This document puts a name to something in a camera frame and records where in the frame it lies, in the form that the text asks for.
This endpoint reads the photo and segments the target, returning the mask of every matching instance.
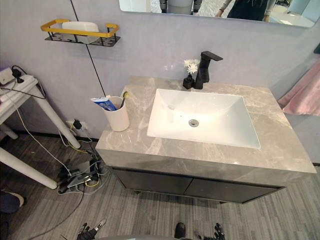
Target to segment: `towel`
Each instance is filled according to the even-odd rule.
[[[320,116],[320,59],[278,103],[287,114]]]

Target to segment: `plug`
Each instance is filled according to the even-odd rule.
[[[13,68],[13,67],[12,67],[11,70],[12,70],[12,76],[14,76],[14,77],[16,78],[17,83],[18,83],[18,84],[23,83],[24,80],[20,78],[21,75],[22,75],[22,73],[21,73],[18,69],[15,69],[15,68]]]
[[[72,125],[75,127],[75,129],[78,129],[78,130],[82,128],[80,121],[77,119],[74,120]]]

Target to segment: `mirror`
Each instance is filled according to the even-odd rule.
[[[125,12],[183,14],[265,21],[310,28],[320,0],[119,0]]]

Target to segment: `small black vase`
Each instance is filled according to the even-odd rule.
[[[182,86],[184,86],[186,89],[190,89],[194,86],[195,84],[195,80],[192,78],[192,75],[189,73],[189,75],[183,79],[183,84]]]

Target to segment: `faucet handle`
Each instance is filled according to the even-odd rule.
[[[223,60],[222,57],[218,56],[218,55],[215,55],[213,54],[212,52],[210,51],[203,51],[201,52],[201,58],[202,59],[205,59],[207,61],[210,61],[210,60],[215,60],[215,61],[221,61]]]

